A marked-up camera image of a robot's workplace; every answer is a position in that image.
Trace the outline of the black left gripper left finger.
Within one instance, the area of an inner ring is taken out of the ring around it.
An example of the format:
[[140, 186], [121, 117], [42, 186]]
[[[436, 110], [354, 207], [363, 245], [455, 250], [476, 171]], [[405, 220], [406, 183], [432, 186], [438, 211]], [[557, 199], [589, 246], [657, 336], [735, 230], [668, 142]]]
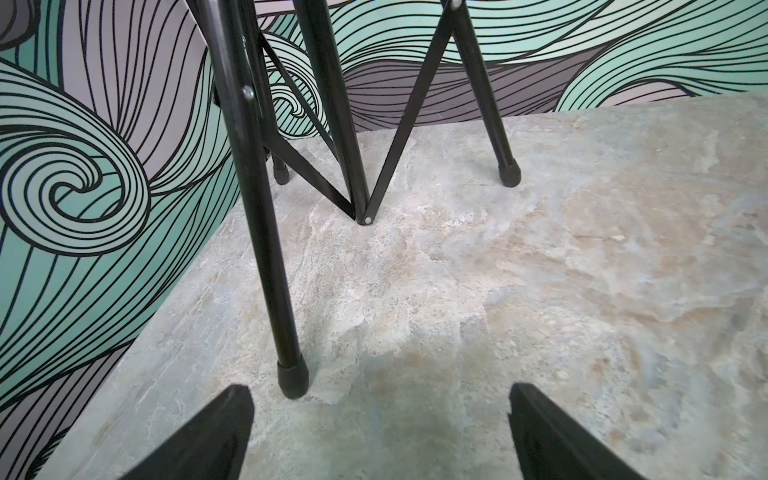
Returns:
[[253, 419], [249, 388], [232, 384], [122, 478], [238, 479]]

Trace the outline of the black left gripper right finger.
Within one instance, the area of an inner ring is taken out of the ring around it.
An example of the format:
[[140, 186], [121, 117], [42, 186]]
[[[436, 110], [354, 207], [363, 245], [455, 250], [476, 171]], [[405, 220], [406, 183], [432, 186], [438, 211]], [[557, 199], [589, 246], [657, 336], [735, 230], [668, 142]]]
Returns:
[[508, 415], [525, 479], [642, 476], [531, 383], [512, 385]]

